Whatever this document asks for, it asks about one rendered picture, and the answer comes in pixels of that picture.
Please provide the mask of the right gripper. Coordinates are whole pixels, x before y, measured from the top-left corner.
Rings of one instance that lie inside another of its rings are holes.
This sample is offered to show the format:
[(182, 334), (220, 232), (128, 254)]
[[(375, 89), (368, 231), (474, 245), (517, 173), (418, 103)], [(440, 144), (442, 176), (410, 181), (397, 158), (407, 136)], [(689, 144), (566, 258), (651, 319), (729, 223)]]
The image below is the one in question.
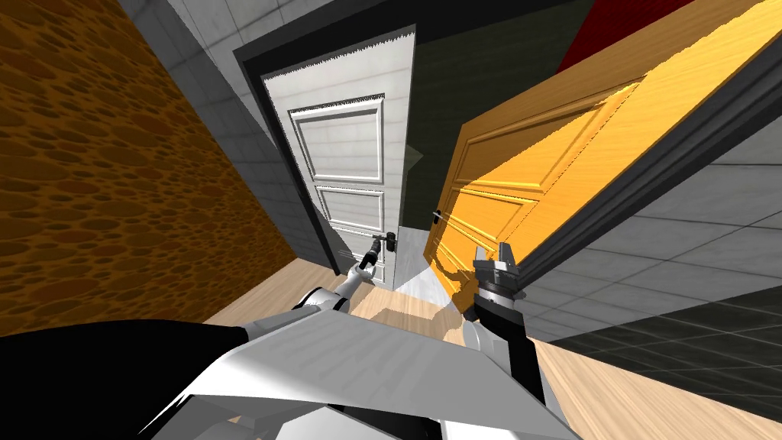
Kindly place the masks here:
[(477, 247), (472, 261), (478, 281), (478, 296), (490, 301), (516, 301), (522, 298), (519, 267), (509, 243), (498, 243), (497, 260), (490, 260), (483, 247)]

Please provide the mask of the orange wooden door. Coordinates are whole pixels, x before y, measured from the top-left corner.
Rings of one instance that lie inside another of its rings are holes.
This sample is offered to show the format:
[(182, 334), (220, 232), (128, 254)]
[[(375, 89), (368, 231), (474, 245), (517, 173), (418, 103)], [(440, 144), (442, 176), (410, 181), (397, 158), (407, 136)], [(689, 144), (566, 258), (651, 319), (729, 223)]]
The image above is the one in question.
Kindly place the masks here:
[(472, 259), (553, 233), (782, 35), (782, 0), (692, 0), (465, 123), (425, 258), (458, 311)]

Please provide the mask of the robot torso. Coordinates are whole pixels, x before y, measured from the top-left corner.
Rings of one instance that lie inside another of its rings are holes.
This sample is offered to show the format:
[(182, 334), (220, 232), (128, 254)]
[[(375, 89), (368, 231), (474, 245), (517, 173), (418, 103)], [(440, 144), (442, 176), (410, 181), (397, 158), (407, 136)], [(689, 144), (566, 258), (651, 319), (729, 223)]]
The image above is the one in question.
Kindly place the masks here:
[(256, 322), (142, 430), (149, 440), (397, 440), (348, 414), (430, 420), (442, 440), (581, 440), (512, 378), (508, 344), (465, 323), (465, 345), (306, 306)]

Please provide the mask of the white panelled door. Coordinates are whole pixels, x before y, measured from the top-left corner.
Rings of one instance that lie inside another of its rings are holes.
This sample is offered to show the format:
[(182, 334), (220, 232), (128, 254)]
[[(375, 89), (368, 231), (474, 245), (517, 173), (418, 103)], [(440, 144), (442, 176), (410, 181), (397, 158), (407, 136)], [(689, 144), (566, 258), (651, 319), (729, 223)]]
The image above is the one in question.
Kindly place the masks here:
[(414, 52), (410, 25), (263, 77), (341, 273), (399, 229)]

